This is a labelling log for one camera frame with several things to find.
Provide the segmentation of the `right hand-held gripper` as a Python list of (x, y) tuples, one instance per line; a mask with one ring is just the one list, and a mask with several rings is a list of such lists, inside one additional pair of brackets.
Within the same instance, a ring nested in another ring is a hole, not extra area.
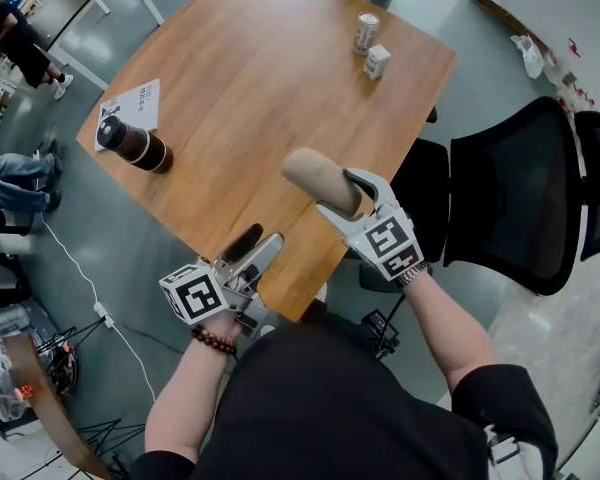
[(347, 235), (347, 245), (391, 282), (406, 269), (426, 261), (413, 221), (397, 206), (390, 183), (361, 168), (345, 168), (344, 173), (373, 200), (373, 214), (350, 217), (321, 203), (316, 209), (341, 235)]

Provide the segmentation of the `beige cylindrical object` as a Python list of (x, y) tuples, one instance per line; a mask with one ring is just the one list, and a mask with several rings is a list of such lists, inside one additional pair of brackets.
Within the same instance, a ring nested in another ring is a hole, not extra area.
[(347, 217), (356, 215), (362, 200), (357, 186), (338, 164), (322, 153), (302, 147), (283, 161), (283, 177), (314, 201)]

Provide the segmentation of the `person's right forearm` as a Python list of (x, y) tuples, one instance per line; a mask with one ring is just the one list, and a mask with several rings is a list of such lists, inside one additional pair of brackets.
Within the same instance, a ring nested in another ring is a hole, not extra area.
[(486, 330), (427, 272), (403, 290), (450, 394), (469, 373), (496, 363)]

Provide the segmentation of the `person's left forearm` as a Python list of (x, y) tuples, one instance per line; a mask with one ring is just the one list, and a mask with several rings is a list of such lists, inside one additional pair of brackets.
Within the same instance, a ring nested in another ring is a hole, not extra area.
[(211, 426), (228, 355), (194, 338), (153, 404), (145, 451), (167, 451), (195, 463)]

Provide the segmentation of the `silver metal wristwatch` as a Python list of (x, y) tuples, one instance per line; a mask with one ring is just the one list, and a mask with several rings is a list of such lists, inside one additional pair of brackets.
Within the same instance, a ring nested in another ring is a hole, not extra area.
[(397, 286), (406, 287), (409, 285), (419, 274), (427, 272), (431, 272), (431, 265), (427, 261), (423, 261), (414, 265), (408, 269), (406, 269), (403, 273), (397, 276), (393, 282)]

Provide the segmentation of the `small white drink carton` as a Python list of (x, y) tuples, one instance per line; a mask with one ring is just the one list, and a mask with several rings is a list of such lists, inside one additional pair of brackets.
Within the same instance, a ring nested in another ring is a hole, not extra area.
[(366, 63), (363, 72), (371, 80), (380, 78), (391, 58), (390, 52), (382, 45), (372, 46), (367, 53)]

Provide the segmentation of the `black mesh office chair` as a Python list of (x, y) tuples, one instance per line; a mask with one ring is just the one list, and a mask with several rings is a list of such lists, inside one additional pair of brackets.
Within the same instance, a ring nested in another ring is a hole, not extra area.
[(600, 112), (540, 97), (448, 146), (417, 139), (391, 180), (430, 262), (463, 261), (550, 296), (600, 254)]

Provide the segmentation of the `wooden table with white legs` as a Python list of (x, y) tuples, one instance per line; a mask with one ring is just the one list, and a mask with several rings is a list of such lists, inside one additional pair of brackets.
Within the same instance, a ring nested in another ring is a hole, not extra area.
[(294, 149), (391, 178), (443, 92), (456, 56), (388, 12), (390, 52), (371, 80), (352, 45), (362, 0), (191, 0), (117, 74), (108, 97), (160, 83), (164, 175), (111, 152), (93, 159), (194, 251), (214, 257), (253, 223), (285, 245), (259, 283), (264, 302), (296, 321), (345, 253), (337, 231), (282, 176)]

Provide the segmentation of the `dark insulated bottle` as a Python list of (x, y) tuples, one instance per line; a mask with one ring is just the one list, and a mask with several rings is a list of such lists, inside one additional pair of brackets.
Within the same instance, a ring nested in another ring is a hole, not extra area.
[(115, 115), (106, 117), (99, 124), (96, 140), (99, 146), (147, 172), (163, 174), (173, 164), (173, 153), (160, 138)]

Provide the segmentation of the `white power strip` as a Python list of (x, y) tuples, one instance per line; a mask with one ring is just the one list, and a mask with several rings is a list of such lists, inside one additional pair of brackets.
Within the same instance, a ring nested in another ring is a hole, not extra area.
[(115, 326), (113, 318), (110, 316), (110, 314), (104, 308), (101, 302), (96, 301), (94, 303), (94, 310), (107, 328), (111, 329)]

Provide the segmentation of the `white drink can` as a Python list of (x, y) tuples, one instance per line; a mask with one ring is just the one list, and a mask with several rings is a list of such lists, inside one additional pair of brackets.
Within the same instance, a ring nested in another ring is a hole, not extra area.
[(353, 42), (353, 52), (356, 55), (365, 56), (368, 53), (374, 44), (379, 26), (380, 19), (376, 14), (363, 12), (358, 15)]

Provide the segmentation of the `white booklet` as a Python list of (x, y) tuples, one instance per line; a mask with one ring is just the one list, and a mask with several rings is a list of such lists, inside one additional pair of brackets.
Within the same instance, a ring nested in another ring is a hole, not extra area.
[(100, 104), (96, 131), (108, 117), (117, 117), (146, 134), (158, 128), (160, 80), (154, 79)]

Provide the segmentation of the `person's black shirt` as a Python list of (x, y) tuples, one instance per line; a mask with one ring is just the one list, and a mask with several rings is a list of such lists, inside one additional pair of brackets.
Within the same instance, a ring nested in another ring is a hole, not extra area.
[(371, 352), (310, 325), (270, 332), (239, 360), (200, 457), (141, 455), (132, 480), (489, 480), (488, 437), (513, 437), (540, 480), (558, 445), (528, 372), (479, 367), (443, 409)]

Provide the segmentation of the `white plastic bag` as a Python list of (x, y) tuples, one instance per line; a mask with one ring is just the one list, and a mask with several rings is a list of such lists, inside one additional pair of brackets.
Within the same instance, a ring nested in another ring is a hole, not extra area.
[(544, 58), (532, 38), (528, 35), (512, 35), (510, 40), (522, 54), (524, 68), (528, 77), (531, 79), (540, 77), (543, 74)]

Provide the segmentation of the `curved wooden desk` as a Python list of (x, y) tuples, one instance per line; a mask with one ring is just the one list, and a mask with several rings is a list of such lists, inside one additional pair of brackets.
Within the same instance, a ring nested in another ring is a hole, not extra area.
[(51, 441), (69, 464), (82, 472), (104, 480), (110, 473), (73, 426), (43, 368), (31, 335), (22, 333), (2, 339), (11, 362), (17, 387), (29, 386), (33, 394), (29, 404)]

